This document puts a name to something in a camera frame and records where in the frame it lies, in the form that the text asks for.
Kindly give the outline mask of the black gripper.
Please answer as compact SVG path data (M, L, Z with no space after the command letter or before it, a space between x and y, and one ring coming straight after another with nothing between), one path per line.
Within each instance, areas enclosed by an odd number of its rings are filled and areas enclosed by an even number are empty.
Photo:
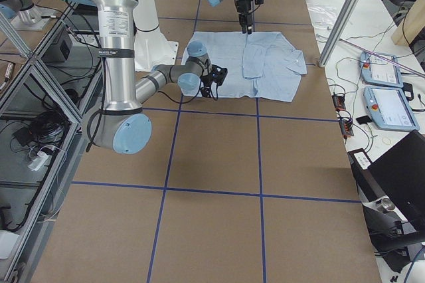
M251 34L253 29L252 10L254 0L236 0L236 11L243 33Z
M200 91L201 91L202 97L212 98L213 95L212 95L212 92L211 92L211 87L212 87L212 84L213 84L215 78L216 78L216 74L215 74L215 71L213 71L213 70L207 72L207 74L203 74L200 77L201 83L202 83Z

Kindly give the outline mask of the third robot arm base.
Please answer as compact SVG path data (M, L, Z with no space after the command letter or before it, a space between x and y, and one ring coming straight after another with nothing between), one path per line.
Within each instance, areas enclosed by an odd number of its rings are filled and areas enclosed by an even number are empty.
M1 0L1 13L18 31L42 31L49 19L33 0Z

